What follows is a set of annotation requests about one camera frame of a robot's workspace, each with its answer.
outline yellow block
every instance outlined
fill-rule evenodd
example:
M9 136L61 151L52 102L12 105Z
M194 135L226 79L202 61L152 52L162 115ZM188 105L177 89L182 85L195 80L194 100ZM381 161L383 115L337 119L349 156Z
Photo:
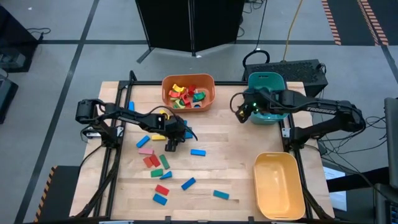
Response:
M166 140L166 137L165 137L165 136L159 135L159 134L153 135L151 138L152 138L152 141Z
M166 119L170 119L170 115L168 113L166 113L165 110L160 110L159 113L160 114L165 114L166 115Z
M179 93L183 93L184 92L184 87L179 87L177 84L173 85L173 90L179 92Z

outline blue block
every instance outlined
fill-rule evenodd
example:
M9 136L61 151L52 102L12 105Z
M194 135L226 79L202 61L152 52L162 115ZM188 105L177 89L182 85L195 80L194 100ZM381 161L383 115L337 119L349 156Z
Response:
M161 205L165 205L166 202L167 202L167 198L165 198L165 197L163 197L163 196L161 196L161 195L158 195L158 194L155 194L155 195L154 195L153 200L154 200L155 202L161 204Z
M129 102L129 110L134 111L134 102L133 101Z
M195 178L191 178L188 181L186 181L185 184L181 185L182 190L187 190L189 187L192 186L192 184L194 184L196 182Z
M192 133L187 131L187 130L185 130L185 139L190 139L190 138L193 138Z
M226 200L229 199L229 194L224 193L224 192L220 192L220 191L218 191L218 190L214 190L213 196L219 197L219 198L223 198L223 199L226 199Z
M195 156L206 156L206 151L199 149L191 149L191 155Z
M172 172L171 172L171 171L168 171L165 175L163 175L162 177L160 177L160 179L163 180L163 179L169 178L169 177L171 177L171 176L172 176Z
M137 147L142 147L149 140L150 140L150 137L149 136L145 136L136 144L136 146Z

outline pink block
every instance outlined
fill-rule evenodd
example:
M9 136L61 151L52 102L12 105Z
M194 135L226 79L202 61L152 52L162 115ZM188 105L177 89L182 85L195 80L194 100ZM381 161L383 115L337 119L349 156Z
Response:
M140 148L138 149L138 153L139 154L147 154L147 155L152 155L154 153L153 149L144 149L144 148Z

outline yellow bin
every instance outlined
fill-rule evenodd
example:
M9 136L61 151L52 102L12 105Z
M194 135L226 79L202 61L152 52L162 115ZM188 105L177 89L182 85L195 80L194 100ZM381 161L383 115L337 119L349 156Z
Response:
M297 220L305 213L299 168L286 152L265 152L254 163L257 206L271 220Z

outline teal bin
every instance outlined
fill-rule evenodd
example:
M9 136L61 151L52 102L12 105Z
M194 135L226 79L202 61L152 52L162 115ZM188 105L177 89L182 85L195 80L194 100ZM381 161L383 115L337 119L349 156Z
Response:
M269 91L285 90L285 80L275 72L254 72L249 76L249 88L260 89L266 87ZM251 113L250 120L254 124L271 125L283 120L287 114Z

